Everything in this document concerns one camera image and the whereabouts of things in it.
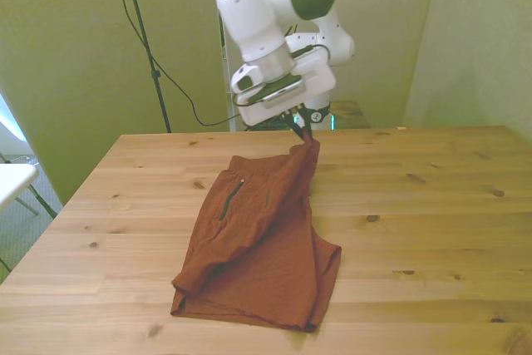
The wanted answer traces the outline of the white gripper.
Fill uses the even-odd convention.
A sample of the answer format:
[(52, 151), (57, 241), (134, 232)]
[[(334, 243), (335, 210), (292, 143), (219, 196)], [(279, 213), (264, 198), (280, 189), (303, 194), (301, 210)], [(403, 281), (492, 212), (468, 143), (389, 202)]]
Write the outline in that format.
[[(255, 126), (331, 91), (335, 84), (326, 52), (307, 52), (279, 64), (245, 63), (237, 70), (237, 108), (244, 123)], [(303, 128), (294, 116), (288, 117), (288, 127), (305, 140), (305, 132), (313, 134), (311, 112), (302, 107), (300, 116)]]

